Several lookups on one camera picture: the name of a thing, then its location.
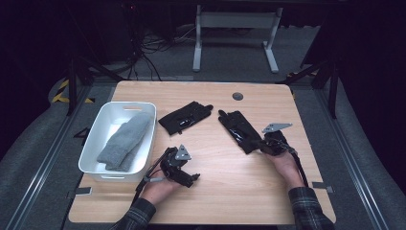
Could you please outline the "person's left hand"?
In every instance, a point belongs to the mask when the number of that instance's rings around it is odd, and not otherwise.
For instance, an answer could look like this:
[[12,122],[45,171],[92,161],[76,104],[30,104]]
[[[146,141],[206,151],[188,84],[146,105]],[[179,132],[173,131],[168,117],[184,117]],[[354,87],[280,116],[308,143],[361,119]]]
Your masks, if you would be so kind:
[[148,182],[142,191],[141,198],[156,206],[181,187],[181,184],[167,179]]

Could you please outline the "grey cloth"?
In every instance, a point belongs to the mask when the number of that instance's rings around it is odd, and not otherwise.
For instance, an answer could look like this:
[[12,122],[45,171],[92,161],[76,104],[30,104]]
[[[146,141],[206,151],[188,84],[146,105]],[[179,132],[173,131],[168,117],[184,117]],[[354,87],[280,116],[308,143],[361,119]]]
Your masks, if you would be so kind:
[[109,138],[97,161],[105,166],[119,166],[125,156],[140,144],[149,124],[150,115],[146,112],[137,112]]

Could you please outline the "white metal desk frame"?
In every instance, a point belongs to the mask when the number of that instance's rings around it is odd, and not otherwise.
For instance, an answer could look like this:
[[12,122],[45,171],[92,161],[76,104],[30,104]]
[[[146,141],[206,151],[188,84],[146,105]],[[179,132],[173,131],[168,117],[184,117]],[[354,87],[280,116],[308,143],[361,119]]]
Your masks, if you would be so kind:
[[272,73],[278,73],[279,67],[273,53],[273,43],[282,19],[283,8],[276,8],[271,12],[221,12],[204,11],[201,5],[196,7],[195,16],[195,46],[192,70],[199,72],[202,55],[202,28],[242,28],[242,29],[269,29],[270,35],[262,42],[268,65]]

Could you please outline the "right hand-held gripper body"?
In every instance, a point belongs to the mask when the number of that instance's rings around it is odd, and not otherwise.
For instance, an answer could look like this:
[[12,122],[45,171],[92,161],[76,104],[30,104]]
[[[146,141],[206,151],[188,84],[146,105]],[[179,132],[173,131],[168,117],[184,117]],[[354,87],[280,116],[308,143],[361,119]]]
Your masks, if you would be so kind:
[[282,130],[284,128],[291,127],[292,124],[277,124],[271,123],[262,130],[264,134],[264,139],[268,141],[267,146],[260,146],[268,148],[268,154],[277,156],[290,148],[287,144],[286,138],[284,137]]

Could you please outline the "white plastic basket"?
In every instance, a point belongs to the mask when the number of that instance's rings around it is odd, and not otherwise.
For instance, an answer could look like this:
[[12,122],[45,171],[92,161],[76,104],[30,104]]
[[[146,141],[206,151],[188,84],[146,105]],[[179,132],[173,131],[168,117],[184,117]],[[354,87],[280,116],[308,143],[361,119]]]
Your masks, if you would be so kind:
[[[119,128],[135,116],[145,113],[149,116],[146,133],[140,142],[128,153],[132,157],[125,172],[110,171],[105,163],[97,160],[106,143]],[[145,102],[110,102],[101,107],[92,125],[79,158],[79,169],[101,182],[139,182],[149,167],[153,150],[156,125],[156,107]]]

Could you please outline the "black cloth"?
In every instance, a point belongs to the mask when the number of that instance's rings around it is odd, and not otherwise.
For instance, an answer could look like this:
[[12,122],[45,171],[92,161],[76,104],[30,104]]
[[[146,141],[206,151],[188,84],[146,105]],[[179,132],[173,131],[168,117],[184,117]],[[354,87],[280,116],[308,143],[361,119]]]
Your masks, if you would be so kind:
[[203,105],[191,102],[161,118],[159,124],[169,135],[181,134],[184,129],[208,118],[212,114],[213,108],[211,104]]
[[218,111],[218,121],[228,130],[238,146],[249,154],[259,149],[262,138],[240,111]]

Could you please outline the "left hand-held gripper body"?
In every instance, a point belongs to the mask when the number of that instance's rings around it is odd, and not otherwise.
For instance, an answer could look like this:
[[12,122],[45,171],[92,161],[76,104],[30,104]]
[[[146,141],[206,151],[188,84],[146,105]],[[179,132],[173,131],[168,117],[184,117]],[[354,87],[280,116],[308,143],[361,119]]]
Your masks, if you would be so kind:
[[183,145],[179,148],[168,148],[160,167],[164,175],[171,180],[190,180],[191,176],[183,172],[181,168],[191,159],[192,157]]

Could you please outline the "yellow and black floor tape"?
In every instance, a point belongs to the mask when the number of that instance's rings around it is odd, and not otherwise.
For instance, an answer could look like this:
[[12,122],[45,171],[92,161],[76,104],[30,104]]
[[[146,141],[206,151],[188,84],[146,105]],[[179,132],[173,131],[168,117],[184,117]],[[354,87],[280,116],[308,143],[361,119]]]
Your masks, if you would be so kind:
[[68,87],[69,81],[64,80],[61,85],[59,86],[56,94],[52,98],[52,103],[69,103],[70,99],[68,97],[64,97],[63,93],[65,92],[65,89]]

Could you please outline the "aluminium floor rail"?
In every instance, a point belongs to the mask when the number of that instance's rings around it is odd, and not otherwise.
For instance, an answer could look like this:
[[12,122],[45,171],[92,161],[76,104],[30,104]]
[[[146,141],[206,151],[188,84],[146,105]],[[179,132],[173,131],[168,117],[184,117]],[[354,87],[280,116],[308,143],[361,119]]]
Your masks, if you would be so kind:
[[315,90],[314,94],[317,102],[320,104],[323,110],[323,113],[327,117],[327,122],[339,144],[343,161],[349,171],[351,180],[363,203],[363,206],[371,220],[373,229],[389,230],[387,221],[384,219],[382,212],[372,194],[371,187],[362,174],[361,169],[353,156],[353,152],[344,135],[344,131],[341,129],[338,121],[336,119],[333,119],[332,115],[329,112],[327,97],[322,90]]
[[68,130],[72,123],[75,121],[79,110],[84,103],[85,99],[91,91],[90,86],[83,86],[77,94],[75,105],[68,109],[67,115],[64,117],[61,127],[59,128],[56,136],[53,139],[52,145],[48,148],[44,159],[42,160],[38,170],[32,177],[30,185],[26,190],[24,196],[19,202],[16,210],[14,211],[11,219],[9,220],[5,230],[20,230],[26,217],[31,211],[35,200],[37,199],[41,189],[56,162],[58,155],[61,153],[61,146],[65,140]]

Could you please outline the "black metal stand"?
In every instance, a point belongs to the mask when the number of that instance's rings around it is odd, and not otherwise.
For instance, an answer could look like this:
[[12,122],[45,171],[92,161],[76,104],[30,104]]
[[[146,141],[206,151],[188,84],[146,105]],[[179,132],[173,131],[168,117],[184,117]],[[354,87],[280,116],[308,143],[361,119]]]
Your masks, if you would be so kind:
[[76,110],[79,103],[79,96],[77,90],[77,80],[85,86],[91,86],[94,78],[90,73],[89,68],[93,68],[98,72],[102,73],[104,76],[109,77],[115,82],[122,81],[123,78],[118,74],[108,70],[97,62],[86,58],[86,57],[72,57],[69,64],[69,74],[68,74],[68,88],[69,88],[69,108],[67,115],[70,116]]
[[298,73],[290,73],[285,80],[276,81],[276,84],[289,85],[304,78],[305,76],[309,76],[313,72],[316,73],[313,81],[311,82],[311,87],[313,89],[322,89],[327,83],[329,83],[327,109],[330,116],[333,119],[336,119],[336,99],[339,76],[337,62],[335,60],[323,60],[305,68]]

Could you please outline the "person's right hand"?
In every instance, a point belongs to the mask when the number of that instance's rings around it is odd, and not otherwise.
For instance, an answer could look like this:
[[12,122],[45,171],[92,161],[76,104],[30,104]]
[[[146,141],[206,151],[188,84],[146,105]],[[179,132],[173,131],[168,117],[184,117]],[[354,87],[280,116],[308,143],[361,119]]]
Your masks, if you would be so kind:
[[277,156],[266,155],[266,157],[273,163],[276,171],[284,179],[288,191],[305,185],[298,166],[289,152],[286,151]]

